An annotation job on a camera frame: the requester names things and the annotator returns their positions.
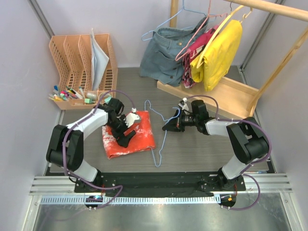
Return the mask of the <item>orange tie-dye trousers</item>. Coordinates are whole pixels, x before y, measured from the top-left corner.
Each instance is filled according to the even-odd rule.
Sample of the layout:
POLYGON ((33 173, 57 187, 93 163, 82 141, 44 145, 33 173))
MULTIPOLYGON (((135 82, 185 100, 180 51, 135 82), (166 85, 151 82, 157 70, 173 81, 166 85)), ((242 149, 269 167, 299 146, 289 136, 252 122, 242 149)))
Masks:
POLYGON ((128 135, 132 131, 136 132, 129 141, 127 148, 117 144, 116 139, 111 133, 110 127, 102 127, 103 146, 108 159, 156 148, 149 112, 137 111, 137 115, 141 118, 141 121, 134 123, 128 131, 125 132, 125 135, 128 135))

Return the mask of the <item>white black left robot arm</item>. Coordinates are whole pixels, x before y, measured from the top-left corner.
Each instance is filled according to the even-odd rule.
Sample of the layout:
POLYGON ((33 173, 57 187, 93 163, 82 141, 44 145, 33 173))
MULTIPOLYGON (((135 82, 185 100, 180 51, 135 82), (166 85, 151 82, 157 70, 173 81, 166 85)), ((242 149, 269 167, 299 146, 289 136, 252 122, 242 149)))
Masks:
POLYGON ((117 145, 127 148, 136 131, 127 131, 140 120, 137 109, 123 114, 123 103, 111 98, 108 103, 97 104, 88 114, 69 125, 53 128, 46 160, 64 169, 64 173, 85 183, 91 192, 98 192, 103 185, 101 172, 84 159, 84 140, 96 129, 107 126, 117 145))

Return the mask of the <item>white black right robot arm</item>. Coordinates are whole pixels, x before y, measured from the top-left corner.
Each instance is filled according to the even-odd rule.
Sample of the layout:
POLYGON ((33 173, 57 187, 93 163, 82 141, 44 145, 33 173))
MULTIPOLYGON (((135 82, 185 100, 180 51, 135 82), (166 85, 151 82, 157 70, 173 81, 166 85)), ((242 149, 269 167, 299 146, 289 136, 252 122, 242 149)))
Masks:
POLYGON ((202 100, 192 101, 191 108, 192 111, 188 111, 186 100, 181 100, 178 111, 162 130, 184 132, 186 127, 196 127, 204 135, 229 138, 234 155, 217 172, 217 185, 220 189, 226 191, 232 188, 250 165, 270 154, 271 143, 253 117, 243 120, 210 117, 202 100))

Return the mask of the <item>yellow wooden hanger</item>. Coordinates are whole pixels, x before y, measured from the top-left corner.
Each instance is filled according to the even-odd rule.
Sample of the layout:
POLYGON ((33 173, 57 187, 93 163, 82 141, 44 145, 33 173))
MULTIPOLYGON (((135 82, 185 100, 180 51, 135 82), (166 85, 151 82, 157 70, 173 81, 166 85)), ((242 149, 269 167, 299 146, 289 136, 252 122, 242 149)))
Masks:
POLYGON ((207 45, 204 47, 204 49, 202 50, 201 54, 200 54, 200 58, 198 59, 197 62, 197 66, 196 68, 199 68, 201 66, 201 64, 204 62, 203 58, 204 58, 204 54, 206 53, 206 51, 208 50, 208 48, 210 47, 210 44, 213 42, 213 40, 217 37, 217 35, 220 33, 220 31, 223 29, 223 27, 227 24, 228 21, 231 20, 231 18, 240 10, 242 9, 244 6, 240 5, 239 7, 237 7, 234 11, 232 11, 219 25, 219 27, 216 29, 216 31, 214 32, 213 36, 211 37, 211 39, 209 40, 209 42, 207 43, 207 45))

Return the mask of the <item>wooden clothes rack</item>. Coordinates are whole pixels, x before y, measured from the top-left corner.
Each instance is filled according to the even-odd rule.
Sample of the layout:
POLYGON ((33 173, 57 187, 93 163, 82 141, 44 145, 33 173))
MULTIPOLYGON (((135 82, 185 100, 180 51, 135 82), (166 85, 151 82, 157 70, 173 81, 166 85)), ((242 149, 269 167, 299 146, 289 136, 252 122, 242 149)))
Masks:
MULTIPOLYGON (((217 35, 223 26, 233 17, 233 15, 244 6, 249 7, 251 10, 258 9, 304 22, 308 21, 307 11, 264 0, 231 0, 230 3, 239 4, 239 7, 237 7, 230 13, 230 15, 226 17, 214 35, 217 35)), ((227 77, 223 77, 217 86, 212 91, 208 92, 205 91, 205 88, 201 83, 196 84, 191 89, 187 89, 183 86, 172 87, 167 84, 164 85, 158 81, 157 88, 180 98, 195 98, 203 100, 208 105, 209 110, 214 111, 217 109, 218 114, 227 118, 246 118, 254 114, 257 102, 262 94, 271 85, 274 79, 283 70, 283 68, 307 39, 308 29, 306 28, 260 89, 250 87, 244 83, 227 77)))

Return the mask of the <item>yellow garment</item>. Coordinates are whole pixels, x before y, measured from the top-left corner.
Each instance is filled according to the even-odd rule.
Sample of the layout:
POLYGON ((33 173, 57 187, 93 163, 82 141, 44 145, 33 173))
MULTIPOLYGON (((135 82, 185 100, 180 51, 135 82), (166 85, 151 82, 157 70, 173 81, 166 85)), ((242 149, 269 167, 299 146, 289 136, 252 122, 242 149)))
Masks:
POLYGON ((239 48, 242 33, 242 24, 237 20, 230 20, 210 44, 201 66, 196 68, 200 54, 190 62, 193 81, 202 82, 205 91, 213 90, 228 73, 239 48))

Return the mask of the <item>orange plastic file organizer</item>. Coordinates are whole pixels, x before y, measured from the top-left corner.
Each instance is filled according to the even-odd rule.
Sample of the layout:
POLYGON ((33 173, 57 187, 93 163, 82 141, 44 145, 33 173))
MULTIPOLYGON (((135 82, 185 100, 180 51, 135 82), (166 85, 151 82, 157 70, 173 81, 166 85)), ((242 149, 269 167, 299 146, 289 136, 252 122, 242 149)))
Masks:
POLYGON ((107 67, 102 75, 98 89, 92 90, 91 81, 91 47, 89 35, 53 36, 49 43, 51 55, 57 67, 60 92, 72 88, 80 93, 93 93, 96 97, 117 86, 118 67, 110 34, 94 36, 100 48, 109 57, 107 67))

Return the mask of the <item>blue denim shorts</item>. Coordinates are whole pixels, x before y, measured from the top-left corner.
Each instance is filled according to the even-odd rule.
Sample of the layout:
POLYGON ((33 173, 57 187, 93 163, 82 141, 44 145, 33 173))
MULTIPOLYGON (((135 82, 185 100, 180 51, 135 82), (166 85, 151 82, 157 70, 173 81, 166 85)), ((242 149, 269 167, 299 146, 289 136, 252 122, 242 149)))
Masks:
POLYGON ((181 61, 176 61, 178 53, 190 39, 196 39, 207 31, 208 22, 202 18, 193 29, 164 27, 157 29, 144 52, 139 74, 150 77, 173 87, 180 85, 183 75, 181 61))

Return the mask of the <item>bunch of coloured pens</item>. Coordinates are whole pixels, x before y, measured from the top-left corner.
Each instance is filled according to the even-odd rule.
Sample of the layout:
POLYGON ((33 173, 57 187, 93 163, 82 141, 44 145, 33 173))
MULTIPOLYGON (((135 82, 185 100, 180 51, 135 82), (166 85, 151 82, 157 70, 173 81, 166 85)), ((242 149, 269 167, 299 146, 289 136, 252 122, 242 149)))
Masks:
POLYGON ((58 85, 54 85, 53 91, 48 95, 48 98, 54 102, 74 105, 83 103, 85 96, 84 93, 79 93, 71 87, 65 86, 64 90, 61 90, 58 85))

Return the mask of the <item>white papers in organizer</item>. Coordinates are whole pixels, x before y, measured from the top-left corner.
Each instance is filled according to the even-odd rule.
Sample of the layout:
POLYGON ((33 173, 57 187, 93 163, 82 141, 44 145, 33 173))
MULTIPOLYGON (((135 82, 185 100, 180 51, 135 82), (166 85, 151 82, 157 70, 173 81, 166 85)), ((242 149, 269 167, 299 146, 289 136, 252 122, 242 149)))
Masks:
POLYGON ((109 62, 109 57, 96 41, 93 29, 90 33, 90 45, 92 90, 98 90, 109 62))

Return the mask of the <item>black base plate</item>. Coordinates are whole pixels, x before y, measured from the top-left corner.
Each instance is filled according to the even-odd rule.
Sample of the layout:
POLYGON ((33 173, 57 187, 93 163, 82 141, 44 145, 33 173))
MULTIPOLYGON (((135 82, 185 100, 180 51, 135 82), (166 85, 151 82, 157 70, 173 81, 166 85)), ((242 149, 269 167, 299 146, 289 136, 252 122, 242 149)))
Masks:
POLYGON ((102 173, 101 186, 122 185, 121 197, 210 197, 214 192, 244 192, 244 178, 224 182, 217 172, 110 172, 102 173))

